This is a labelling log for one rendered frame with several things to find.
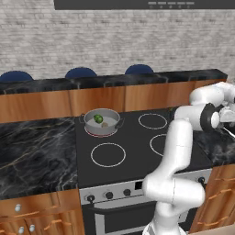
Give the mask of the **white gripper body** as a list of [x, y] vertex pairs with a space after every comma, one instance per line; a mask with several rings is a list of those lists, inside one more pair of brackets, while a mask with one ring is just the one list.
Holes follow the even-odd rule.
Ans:
[[219, 111], [220, 121], [225, 122], [235, 122], [235, 112], [230, 109], [229, 106], [223, 107]]

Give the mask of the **grey metal pot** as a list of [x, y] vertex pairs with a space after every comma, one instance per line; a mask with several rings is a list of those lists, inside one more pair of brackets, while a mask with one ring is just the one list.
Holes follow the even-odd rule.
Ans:
[[[108, 124], [108, 127], [102, 128], [102, 123], [98, 124], [94, 120], [94, 115], [101, 115], [103, 122]], [[120, 114], [112, 109], [108, 108], [97, 108], [90, 110], [86, 114], [82, 114], [80, 122], [84, 123], [86, 131], [95, 136], [109, 136], [115, 133], [118, 128], [121, 128], [124, 124], [124, 118], [120, 117]]]

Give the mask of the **pale thin utensil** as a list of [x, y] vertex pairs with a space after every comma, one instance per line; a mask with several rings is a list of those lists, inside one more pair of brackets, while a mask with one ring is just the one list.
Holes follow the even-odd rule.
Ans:
[[233, 134], [231, 131], [229, 131], [228, 129], [226, 129], [226, 128], [223, 128], [224, 130], [226, 130], [229, 134], [230, 134], [230, 136], [232, 136], [232, 137], [234, 137], [235, 138], [235, 134]]

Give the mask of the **wooden drawer cabinet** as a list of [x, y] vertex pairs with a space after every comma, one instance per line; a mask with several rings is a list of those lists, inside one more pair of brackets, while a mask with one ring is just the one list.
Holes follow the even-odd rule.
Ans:
[[235, 225], [235, 164], [212, 169], [206, 199], [197, 210], [190, 233]]

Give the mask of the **blue stool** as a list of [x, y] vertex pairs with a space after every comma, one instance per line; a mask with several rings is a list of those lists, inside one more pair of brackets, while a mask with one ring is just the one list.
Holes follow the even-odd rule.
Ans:
[[0, 82], [22, 82], [22, 81], [32, 81], [33, 78], [30, 74], [22, 71], [10, 71], [3, 73], [0, 76]]
[[145, 74], [145, 73], [153, 73], [153, 69], [146, 64], [133, 64], [128, 67], [125, 71], [125, 74]]
[[67, 79], [73, 79], [73, 78], [83, 78], [83, 77], [96, 77], [96, 73], [86, 67], [77, 67], [71, 69], [69, 72], [65, 74], [65, 77]]

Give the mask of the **black hob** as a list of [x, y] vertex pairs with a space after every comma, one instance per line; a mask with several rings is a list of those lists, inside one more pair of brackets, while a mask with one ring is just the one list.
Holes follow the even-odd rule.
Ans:
[[104, 138], [88, 134], [81, 117], [75, 120], [79, 187], [130, 181], [141, 185], [143, 178], [160, 164], [170, 111], [133, 111], [120, 116], [123, 125]]

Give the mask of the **silver oven with black door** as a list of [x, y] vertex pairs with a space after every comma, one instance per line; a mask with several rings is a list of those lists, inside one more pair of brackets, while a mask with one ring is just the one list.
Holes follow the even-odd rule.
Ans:
[[[144, 177], [158, 167], [157, 163], [122, 163], [114, 167], [102, 167], [91, 164], [78, 168], [78, 187], [84, 218], [85, 235], [141, 235], [144, 227], [153, 218], [155, 206], [122, 210], [112, 214], [96, 214], [90, 208], [114, 208], [150, 202], [143, 194]], [[123, 191], [130, 189], [130, 196]], [[112, 192], [113, 198], [107, 199], [106, 192]], [[87, 201], [89, 195], [95, 201]]]

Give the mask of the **dark range hood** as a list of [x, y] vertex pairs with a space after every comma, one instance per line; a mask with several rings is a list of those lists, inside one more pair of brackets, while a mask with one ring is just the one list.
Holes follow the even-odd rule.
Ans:
[[53, 0], [56, 10], [199, 9], [203, 0]]

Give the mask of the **wooden drawer front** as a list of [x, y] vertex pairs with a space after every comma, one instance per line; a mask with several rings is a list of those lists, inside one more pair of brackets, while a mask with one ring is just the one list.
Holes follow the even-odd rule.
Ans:
[[[16, 204], [21, 205], [19, 212], [15, 211]], [[0, 200], [0, 218], [20, 218], [48, 211], [67, 211], [76, 209], [79, 206], [79, 190], [75, 188], [48, 194]]]

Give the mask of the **wooden cupboard door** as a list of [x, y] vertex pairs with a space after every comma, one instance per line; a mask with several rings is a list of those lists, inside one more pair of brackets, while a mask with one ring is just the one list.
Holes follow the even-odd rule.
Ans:
[[[18, 234], [18, 229], [24, 227], [24, 233]], [[25, 221], [15, 220], [0, 223], [0, 235], [28, 235], [28, 229]]]
[[49, 216], [27, 218], [28, 228], [35, 225], [31, 235], [84, 235], [82, 212], [78, 209]]

